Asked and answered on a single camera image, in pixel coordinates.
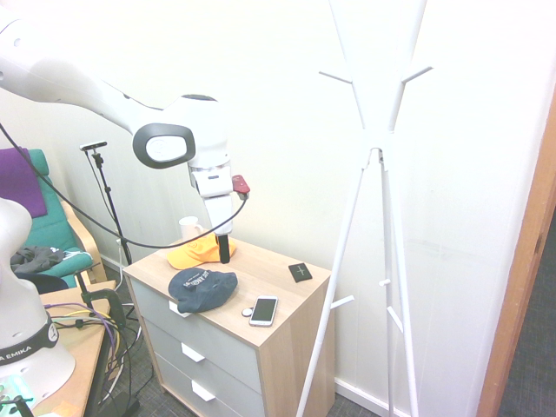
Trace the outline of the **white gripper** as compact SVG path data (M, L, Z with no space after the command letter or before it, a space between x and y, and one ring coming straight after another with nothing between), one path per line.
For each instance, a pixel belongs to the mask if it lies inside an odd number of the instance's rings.
M202 198L218 240L220 262L230 262L228 234L233 223L232 195L233 183L231 168L223 166L216 169L190 169L191 181Z

